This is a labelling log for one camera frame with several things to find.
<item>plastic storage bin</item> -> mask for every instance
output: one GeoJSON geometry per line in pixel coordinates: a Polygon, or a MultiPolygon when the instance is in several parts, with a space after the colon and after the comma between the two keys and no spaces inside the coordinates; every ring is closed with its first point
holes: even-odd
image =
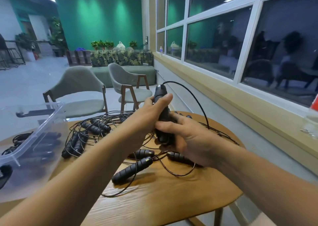
{"type": "Polygon", "coordinates": [[[26,198],[45,185],[61,158],[68,126],[62,102],[0,110],[0,155],[14,136],[33,133],[0,156],[0,203],[26,198]]]}

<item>window frame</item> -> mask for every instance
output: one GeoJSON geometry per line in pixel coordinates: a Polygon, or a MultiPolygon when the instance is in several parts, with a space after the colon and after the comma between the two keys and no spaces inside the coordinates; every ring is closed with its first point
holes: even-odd
{"type": "MultiPolygon", "coordinates": [[[[196,71],[199,71],[201,73],[204,73],[208,76],[211,76],[215,79],[218,79],[222,82],[225,82],[233,87],[236,87],[242,91],[245,91],[253,96],[256,96],[260,99],[266,100],[271,104],[274,104],[278,107],[284,108],[285,110],[292,112],[296,115],[299,116],[306,116],[306,113],[308,112],[308,108],[305,106],[302,106],[300,104],[297,104],[295,102],[289,101],[287,99],[281,98],[279,96],[270,94],[266,91],[262,91],[260,89],[254,88],[252,86],[246,85],[241,83],[241,79],[243,76],[243,72],[245,69],[245,65],[248,59],[248,55],[249,55],[249,51],[252,45],[252,41],[254,38],[254,34],[256,31],[256,27],[257,27],[257,23],[259,21],[260,18],[260,14],[263,8],[263,3],[264,1],[268,1],[268,0],[232,0],[228,3],[223,3],[221,5],[218,5],[216,7],[210,8],[206,11],[203,11],[199,14],[193,15],[191,17],[188,17],[189,14],[189,3],[190,0],[185,0],[185,15],[184,15],[184,19],[171,24],[169,26],[167,26],[167,9],[168,9],[168,0],[166,0],[166,7],[165,7],[165,27],[159,30],[156,30],[156,34],[165,31],[165,53],[163,54],[163,56],[174,60],[176,62],[179,62],[187,67],[190,67],[196,71]],[[188,30],[188,24],[190,23],[194,23],[200,20],[204,20],[204,19],[208,19],[210,17],[214,17],[217,15],[221,15],[221,14],[225,14],[240,8],[244,8],[244,7],[248,7],[248,6],[252,6],[252,10],[251,10],[251,15],[250,15],[250,19],[248,22],[248,26],[246,29],[246,33],[245,33],[245,37],[243,40],[243,44],[242,44],[242,49],[241,49],[241,53],[238,59],[238,64],[237,64],[237,68],[236,68],[236,72],[234,75],[234,79],[229,79],[227,77],[224,77],[222,75],[219,75],[217,73],[205,70],[203,68],[200,68],[198,66],[195,66],[193,64],[190,64],[188,62],[185,62],[185,49],[186,49],[186,37],[187,37],[187,30],[188,30]],[[182,39],[182,51],[181,51],[181,60],[174,58],[172,56],[169,56],[166,54],[167,51],[167,30],[179,27],[183,25],[183,39],[182,39]]],[[[157,0],[156,0],[156,20],[157,20],[157,0]]]]}

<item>hand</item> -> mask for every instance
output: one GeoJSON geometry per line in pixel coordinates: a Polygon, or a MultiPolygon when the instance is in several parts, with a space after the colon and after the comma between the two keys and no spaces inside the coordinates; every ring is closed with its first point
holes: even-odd
{"type": "Polygon", "coordinates": [[[155,123],[163,109],[172,101],[172,94],[166,94],[153,104],[154,96],[145,100],[143,107],[128,117],[114,132],[126,140],[129,153],[138,150],[148,133],[155,128],[155,123]]]}
{"type": "Polygon", "coordinates": [[[205,167],[216,167],[216,154],[222,144],[227,143],[218,135],[195,120],[170,113],[177,123],[157,121],[156,128],[162,132],[175,134],[176,142],[172,146],[160,146],[162,151],[176,151],[191,161],[205,167]]]}

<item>water bottle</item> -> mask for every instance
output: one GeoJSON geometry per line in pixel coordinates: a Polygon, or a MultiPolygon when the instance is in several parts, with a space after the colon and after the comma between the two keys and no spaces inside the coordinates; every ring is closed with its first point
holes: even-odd
{"type": "Polygon", "coordinates": [[[318,95],[304,117],[304,126],[301,131],[318,138],[318,95]]]}

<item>person's right hand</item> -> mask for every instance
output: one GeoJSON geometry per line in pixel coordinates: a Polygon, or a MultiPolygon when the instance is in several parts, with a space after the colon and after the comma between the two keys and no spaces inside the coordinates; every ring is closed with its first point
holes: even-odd
{"type": "Polygon", "coordinates": [[[177,113],[170,113],[170,116],[177,123],[156,122],[158,130],[175,134],[176,137],[175,145],[161,145],[161,151],[176,151],[199,165],[216,167],[220,146],[227,141],[191,118],[177,113]]]}

